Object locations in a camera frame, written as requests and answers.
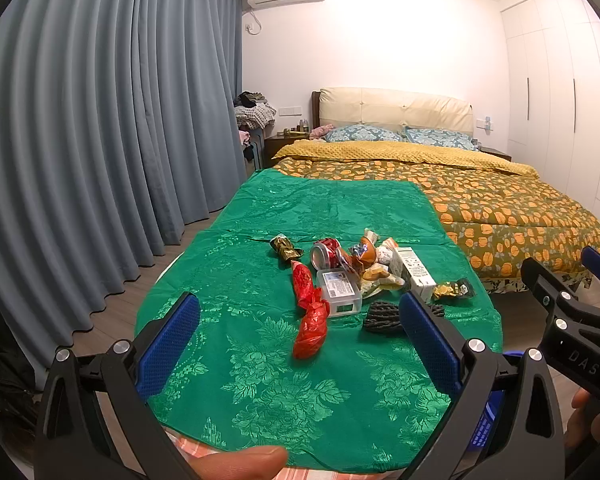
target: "wardrobe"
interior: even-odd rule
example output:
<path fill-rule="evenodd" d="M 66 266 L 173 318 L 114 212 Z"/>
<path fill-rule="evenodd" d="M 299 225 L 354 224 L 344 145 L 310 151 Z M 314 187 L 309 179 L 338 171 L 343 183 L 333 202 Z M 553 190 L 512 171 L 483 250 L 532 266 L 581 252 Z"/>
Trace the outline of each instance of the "wardrobe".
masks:
<path fill-rule="evenodd" d="M 512 160 L 600 220 L 600 19 L 586 0 L 526 0 L 502 19 Z"/>

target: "clear plastic box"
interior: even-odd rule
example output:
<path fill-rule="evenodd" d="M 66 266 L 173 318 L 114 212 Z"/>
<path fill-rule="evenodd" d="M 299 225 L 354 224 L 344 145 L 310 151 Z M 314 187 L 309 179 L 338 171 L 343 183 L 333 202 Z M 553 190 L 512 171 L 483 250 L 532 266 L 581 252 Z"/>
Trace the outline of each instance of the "clear plastic box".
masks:
<path fill-rule="evenodd" d="M 362 309 L 362 294 L 355 279 L 343 268 L 318 271 L 322 298 L 329 302 L 329 317 L 349 316 Z"/>

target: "blue patterned pillow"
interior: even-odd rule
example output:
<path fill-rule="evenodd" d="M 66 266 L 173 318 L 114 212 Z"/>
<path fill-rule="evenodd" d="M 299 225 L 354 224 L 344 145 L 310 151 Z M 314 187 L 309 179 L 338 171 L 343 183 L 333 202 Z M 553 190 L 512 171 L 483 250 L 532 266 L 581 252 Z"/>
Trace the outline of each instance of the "blue patterned pillow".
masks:
<path fill-rule="evenodd" d="M 403 142 L 402 136 L 377 128 L 376 126 L 368 126 L 367 124 L 351 124 L 350 126 L 341 126 L 335 130 L 331 130 L 325 137 L 327 142 L 344 142 L 345 140 L 396 140 Z"/>
<path fill-rule="evenodd" d="M 404 137 L 407 142 L 426 144 L 427 146 L 443 146 L 446 148 L 461 148 L 462 150 L 478 151 L 478 146 L 471 142 L 471 137 L 450 130 L 435 130 L 433 128 L 410 129 L 405 126 Z"/>

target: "cream leather headboard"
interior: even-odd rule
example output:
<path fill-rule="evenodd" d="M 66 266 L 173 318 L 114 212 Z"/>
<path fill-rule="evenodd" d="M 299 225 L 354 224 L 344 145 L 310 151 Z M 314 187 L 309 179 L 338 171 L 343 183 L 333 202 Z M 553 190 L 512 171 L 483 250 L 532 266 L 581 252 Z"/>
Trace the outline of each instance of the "cream leather headboard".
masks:
<path fill-rule="evenodd" d="M 394 132 L 411 126 L 474 134 L 474 114 L 465 101 L 378 88 L 322 88 L 320 124 L 330 123 L 371 124 Z"/>

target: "green tablecloth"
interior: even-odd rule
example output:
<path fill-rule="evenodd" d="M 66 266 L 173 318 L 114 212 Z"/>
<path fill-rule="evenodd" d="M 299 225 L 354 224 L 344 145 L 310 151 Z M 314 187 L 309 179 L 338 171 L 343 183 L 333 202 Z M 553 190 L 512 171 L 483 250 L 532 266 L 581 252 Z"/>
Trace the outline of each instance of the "green tablecloth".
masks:
<path fill-rule="evenodd" d="M 279 444 L 290 463 L 343 472 L 405 467 L 440 420 L 437 393 L 405 337 L 361 330 L 362 313 L 328 320 L 320 352 L 296 361 L 301 311 L 291 270 L 269 246 L 284 233 L 309 250 L 336 237 L 344 247 L 365 227 L 412 246 L 437 282 L 468 277 L 477 295 L 450 300 L 462 334 L 501 350 L 500 316 L 429 201 L 410 182 L 307 180 L 275 170 L 254 174 L 211 228 L 152 288 L 136 332 L 163 316 L 184 290 L 202 304 L 199 329 L 164 391 L 149 400 L 157 418 L 225 450 Z M 308 264 L 308 253 L 302 261 Z"/>

